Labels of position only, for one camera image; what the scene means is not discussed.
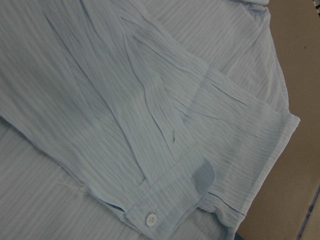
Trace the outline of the light blue button-up shirt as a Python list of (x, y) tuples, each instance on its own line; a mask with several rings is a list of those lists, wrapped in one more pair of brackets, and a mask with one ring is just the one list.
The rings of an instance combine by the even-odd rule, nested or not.
[(300, 122), (267, 4), (1, 1), (1, 239), (234, 239)]

